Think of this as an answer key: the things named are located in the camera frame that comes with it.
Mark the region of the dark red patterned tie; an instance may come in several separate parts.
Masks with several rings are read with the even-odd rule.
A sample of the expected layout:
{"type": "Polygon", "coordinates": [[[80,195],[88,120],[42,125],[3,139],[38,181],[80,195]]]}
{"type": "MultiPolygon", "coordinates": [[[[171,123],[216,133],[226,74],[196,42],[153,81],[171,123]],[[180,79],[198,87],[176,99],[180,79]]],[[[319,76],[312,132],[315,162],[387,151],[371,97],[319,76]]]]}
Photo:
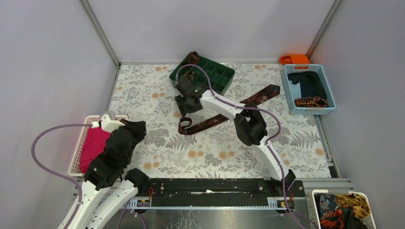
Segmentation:
{"type": "MultiPolygon", "coordinates": [[[[262,104],[280,94],[280,86],[269,84],[259,92],[241,101],[243,104],[255,103],[256,105],[262,104]]],[[[178,123],[178,133],[181,135],[194,135],[196,133],[205,131],[209,128],[217,126],[229,119],[222,114],[218,114],[200,123],[192,125],[192,119],[182,117],[178,123]]]]}

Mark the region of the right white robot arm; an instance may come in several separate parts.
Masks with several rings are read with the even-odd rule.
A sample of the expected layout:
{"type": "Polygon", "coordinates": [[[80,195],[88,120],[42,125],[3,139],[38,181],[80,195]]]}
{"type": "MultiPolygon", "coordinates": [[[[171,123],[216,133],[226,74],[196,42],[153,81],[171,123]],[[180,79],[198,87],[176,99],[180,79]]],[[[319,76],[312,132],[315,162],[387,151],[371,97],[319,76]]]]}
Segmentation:
{"type": "Polygon", "coordinates": [[[292,170],[281,164],[280,158],[267,136],[262,111],[257,107],[279,95],[280,87],[278,85],[270,84],[240,103],[211,92],[204,85],[193,85],[187,80],[180,81],[175,87],[180,92],[180,95],[175,97],[175,101],[182,115],[178,125],[179,134],[194,135],[230,120],[234,123],[238,139],[243,144],[252,146],[262,157],[271,174],[271,179],[275,181],[275,193],[285,197],[293,190],[296,176],[292,170]],[[186,115],[203,108],[212,109],[218,114],[193,125],[192,119],[186,115]]]}

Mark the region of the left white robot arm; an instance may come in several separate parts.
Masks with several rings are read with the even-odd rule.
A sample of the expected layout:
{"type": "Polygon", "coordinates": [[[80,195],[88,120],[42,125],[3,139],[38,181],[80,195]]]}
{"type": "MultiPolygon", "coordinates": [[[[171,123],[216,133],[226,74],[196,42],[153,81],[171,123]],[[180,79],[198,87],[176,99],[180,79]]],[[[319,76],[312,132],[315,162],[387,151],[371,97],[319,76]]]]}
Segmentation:
{"type": "Polygon", "coordinates": [[[61,229],[101,229],[133,196],[148,191],[149,177],[134,168],[124,172],[132,160],[133,151],[146,136],[146,122],[114,120],[105,147],[89,164],[68,215],[61,229]]]}

